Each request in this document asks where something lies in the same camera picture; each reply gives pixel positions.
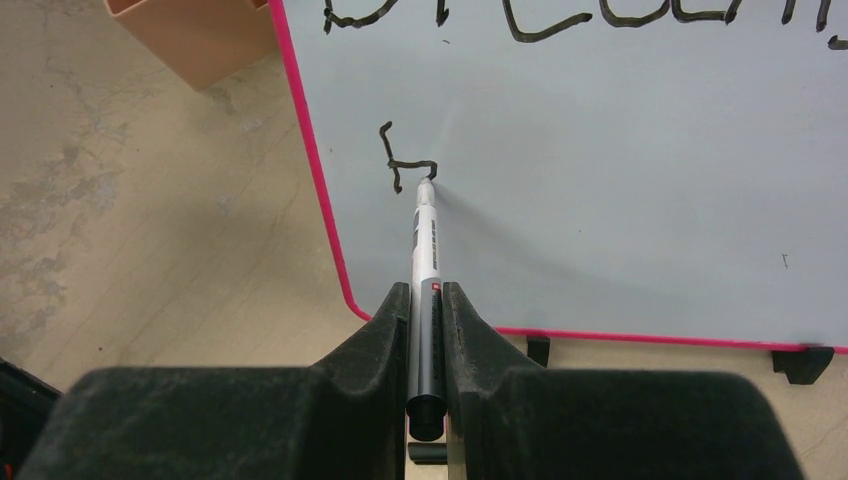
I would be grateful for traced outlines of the black marker cap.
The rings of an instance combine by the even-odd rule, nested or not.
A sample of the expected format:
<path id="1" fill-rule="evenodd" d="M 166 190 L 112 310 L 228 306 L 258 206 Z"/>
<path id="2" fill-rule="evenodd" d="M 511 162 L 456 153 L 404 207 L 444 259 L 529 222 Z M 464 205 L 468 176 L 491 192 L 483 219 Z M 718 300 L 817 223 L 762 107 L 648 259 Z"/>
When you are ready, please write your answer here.
<path id="1" fill-rule="evenodd" d="M 409 459 L 416 465 L 440 466 L 448 463 L 447 445 L 443 442 L 409 442 Z"/>

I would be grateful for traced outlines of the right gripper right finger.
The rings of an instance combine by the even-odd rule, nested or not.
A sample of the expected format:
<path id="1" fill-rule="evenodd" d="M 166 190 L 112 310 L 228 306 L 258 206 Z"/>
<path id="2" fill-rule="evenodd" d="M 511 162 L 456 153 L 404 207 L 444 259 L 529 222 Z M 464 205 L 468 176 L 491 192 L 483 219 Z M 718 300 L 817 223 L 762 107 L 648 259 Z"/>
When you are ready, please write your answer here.
<path id="1" fill-rule="evenodd" d="M 769 402 L 716 371 L 548 369 L 443 287 L 452 479 L 799 479 Z"/>

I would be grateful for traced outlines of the pink-framed whiteboard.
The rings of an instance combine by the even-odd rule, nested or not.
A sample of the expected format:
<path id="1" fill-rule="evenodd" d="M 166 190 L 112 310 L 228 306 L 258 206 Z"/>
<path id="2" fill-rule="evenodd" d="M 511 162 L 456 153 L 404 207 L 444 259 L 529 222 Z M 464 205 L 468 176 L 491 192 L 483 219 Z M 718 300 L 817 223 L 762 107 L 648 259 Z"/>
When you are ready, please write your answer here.
<path id="1" fill-rule="evenodd" d="M 273 1 L 343 297 L 506 333 L 847 349 L 843 1 Z"/>

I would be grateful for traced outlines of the black and white marker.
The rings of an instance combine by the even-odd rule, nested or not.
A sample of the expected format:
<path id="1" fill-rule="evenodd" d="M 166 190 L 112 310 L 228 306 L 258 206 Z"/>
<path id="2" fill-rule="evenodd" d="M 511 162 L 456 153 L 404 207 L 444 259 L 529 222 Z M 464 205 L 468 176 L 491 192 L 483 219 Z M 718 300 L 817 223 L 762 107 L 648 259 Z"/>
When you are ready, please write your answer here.
<path id="1" fill-rule="evenodd" d="M 435 188 L 425 177 L 413 221 L 406 402 L 409 433 L 419 442 L 441 438 L 447 411 L 437 220 Z"/>

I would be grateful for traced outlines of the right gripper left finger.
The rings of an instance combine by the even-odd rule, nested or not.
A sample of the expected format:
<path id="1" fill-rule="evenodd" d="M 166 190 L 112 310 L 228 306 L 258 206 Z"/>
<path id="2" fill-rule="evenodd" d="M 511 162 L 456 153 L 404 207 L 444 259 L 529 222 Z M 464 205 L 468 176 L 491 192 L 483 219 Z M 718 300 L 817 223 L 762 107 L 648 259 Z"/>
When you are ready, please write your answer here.
<path id="1" fill-rule="evenodd" d="M 410 292 L 308 367 L 114 367 L 53 410 L 23 479 L 400 479 Z"/>

